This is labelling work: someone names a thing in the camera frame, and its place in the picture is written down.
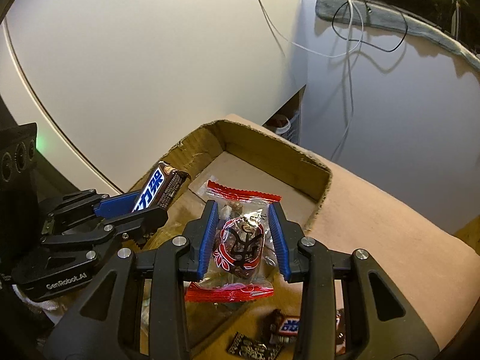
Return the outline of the black patterned candy packet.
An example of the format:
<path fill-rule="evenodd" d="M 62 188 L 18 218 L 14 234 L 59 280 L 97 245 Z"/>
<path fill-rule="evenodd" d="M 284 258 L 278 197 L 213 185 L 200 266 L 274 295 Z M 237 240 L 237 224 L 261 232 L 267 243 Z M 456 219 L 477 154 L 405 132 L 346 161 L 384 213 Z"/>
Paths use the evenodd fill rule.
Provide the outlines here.
<path fill-rule="evenodd" d="M 282 349 L 282 345 L 264 344 L 237 332 L 226 352 L 242 359 L 275 360 Z"/>

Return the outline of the grey window sill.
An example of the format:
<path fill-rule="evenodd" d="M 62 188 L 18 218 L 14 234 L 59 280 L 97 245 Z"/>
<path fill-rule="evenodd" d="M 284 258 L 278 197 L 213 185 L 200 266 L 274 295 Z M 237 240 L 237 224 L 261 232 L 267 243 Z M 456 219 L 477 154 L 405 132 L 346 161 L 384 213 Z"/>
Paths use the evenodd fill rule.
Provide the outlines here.
<path fill-rule="evenodd" d="M 364 27 L 424 38 L 437 47 L 462 57 L 474 70 L 479 71 L 479 57 L 441 30 L 399 10 L 383 7 L 378 3 L 359 0 L 353 0 L 352 3 L 354 25 L 364 23 Z M 340 10 L 343 8 L 348 8 L 347 0 L 316 0 L 316 15 L 325 21 L 348 24 L 349 18 L 340 16 Z"/>

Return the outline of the red clear snack bag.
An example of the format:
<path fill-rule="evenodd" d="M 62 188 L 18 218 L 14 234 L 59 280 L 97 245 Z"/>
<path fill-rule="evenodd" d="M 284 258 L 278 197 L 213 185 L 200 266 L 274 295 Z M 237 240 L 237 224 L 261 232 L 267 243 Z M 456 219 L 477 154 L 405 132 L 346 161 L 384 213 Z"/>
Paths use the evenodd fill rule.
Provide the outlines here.
<path fill-rule="evenodd" d="M 346 337 L 345 337 L 345 314 L 344 309 L 336 311 L 336 333 L 335 333 L 335 349 L 336 355 L 345 353 L 346 348 Z"/>
<path fill-rule="evenodd" d="M 281 196 L 235 189 L 208 180 L 199 189 L 217 203 L 216 232 L 208 270 L 186 289 L 185 300 L 195 303 L 240 303 L 271 297 L 268 279 L 278 261 L 269 229 L 268 213 Z"/>

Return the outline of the Snickers bar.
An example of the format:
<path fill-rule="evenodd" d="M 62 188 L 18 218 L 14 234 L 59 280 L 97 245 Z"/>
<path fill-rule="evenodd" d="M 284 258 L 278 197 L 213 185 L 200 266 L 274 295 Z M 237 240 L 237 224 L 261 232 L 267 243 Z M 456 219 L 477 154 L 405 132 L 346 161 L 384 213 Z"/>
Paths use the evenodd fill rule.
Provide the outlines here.
<path fill-rule="evenodd" d="M 298 316 L 286 315 L 275 309 L 269 316 L 268 342 L 285 345 L 294 343 L 299 333 L 299 322 Z"/>
<path fill-rule="evenodd" d="M 165 161 L 159 161 L 136 198 L 132 212 L 153 206 L 166 211 L 182 185 L 190 178 L 187 172 L 180 171 Z"/>

